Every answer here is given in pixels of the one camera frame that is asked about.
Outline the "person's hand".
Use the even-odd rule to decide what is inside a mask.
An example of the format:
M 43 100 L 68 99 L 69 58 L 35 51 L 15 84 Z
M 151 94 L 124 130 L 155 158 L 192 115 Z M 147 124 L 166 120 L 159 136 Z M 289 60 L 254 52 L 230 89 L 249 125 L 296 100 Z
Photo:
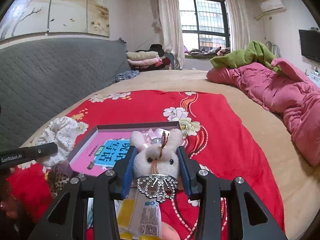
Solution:
M 1 170 L 1 210 L 10 219 L 18 218 L 17 202 L 11 194 L 11 186 L 8 178 L 15 173 L 14 167 Z

